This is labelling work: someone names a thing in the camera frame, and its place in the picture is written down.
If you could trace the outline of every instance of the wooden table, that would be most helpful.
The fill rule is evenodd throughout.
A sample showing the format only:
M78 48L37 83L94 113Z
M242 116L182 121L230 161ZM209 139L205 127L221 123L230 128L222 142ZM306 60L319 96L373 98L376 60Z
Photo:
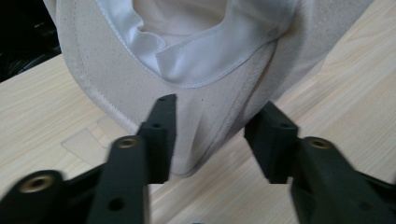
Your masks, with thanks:
M396 174L396 2L375 1L325 62L276 104L300 136L333 141L360 171ZM62 56L0 84L0 192L43 169L66 178L126 134L80 90ZM295 223L289 187L269 185L238 134L192 177L151 188L152 223Z

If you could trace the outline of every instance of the white cap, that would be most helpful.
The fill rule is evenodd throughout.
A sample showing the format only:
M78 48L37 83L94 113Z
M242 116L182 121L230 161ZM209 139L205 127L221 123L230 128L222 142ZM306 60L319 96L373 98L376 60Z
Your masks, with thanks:
M370 3L46 1L71 74L127 131L177 95L176 175L193 174L307 74Z

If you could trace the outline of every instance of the dark background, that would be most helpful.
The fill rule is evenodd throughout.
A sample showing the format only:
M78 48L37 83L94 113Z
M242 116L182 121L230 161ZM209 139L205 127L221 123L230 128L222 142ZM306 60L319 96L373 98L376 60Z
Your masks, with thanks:
M0 82L61 53L42 0L0 1Z

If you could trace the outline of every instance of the cap brim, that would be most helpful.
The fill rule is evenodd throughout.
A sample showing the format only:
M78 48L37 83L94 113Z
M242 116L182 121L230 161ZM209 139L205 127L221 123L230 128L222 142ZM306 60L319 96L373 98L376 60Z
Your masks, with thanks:
M58 1L66 64L90 98L135 133L157 98L177 95L172 172L190 175L219 148L274 50L258 49L231 74L195 89L170 86L147 71L117 39L94 1Z

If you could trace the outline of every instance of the brass screw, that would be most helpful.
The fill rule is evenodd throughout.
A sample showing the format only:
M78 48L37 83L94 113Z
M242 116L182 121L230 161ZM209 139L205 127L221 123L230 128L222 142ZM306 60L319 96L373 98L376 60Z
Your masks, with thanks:
M321 148L321 149L330 148L329 142L319 139L319 138L311 139L311 140L309 140L308 143L309 143L309 145L311 145L311 147L316 147L316 148Z
M49 186L53 184L53 176L52 175L39 175L33 177L25 181L20 186L20 192L22 193L34 193L43 189L47 189Z
M137 146L138 141L133 138L126 138L118 142L118 146L121 148L127 148L127 147L135 147Z

